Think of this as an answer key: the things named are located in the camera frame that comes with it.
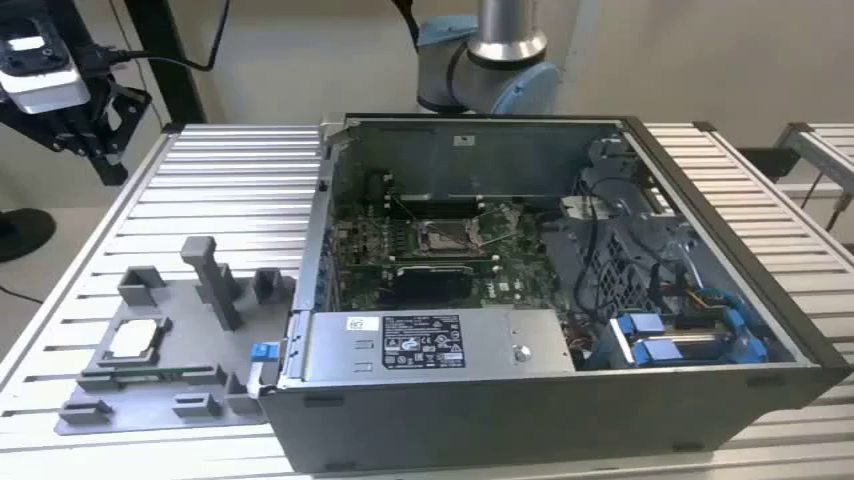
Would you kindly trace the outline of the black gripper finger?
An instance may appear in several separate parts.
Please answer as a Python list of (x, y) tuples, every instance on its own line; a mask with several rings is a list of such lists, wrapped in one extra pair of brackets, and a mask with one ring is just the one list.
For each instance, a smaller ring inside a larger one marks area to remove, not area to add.
[(122, 157), (151, 102), (146, 90), (116, 83), (110, 84), (98, 98), (92, 116), (96, 139), (92, 166), (106, 186), (120, 186), (128, 178)]
[(3, 105), (1, 123), (54, 152), (87, 155), (87, 149), (58, 111), (28, 114), (13, 105)]

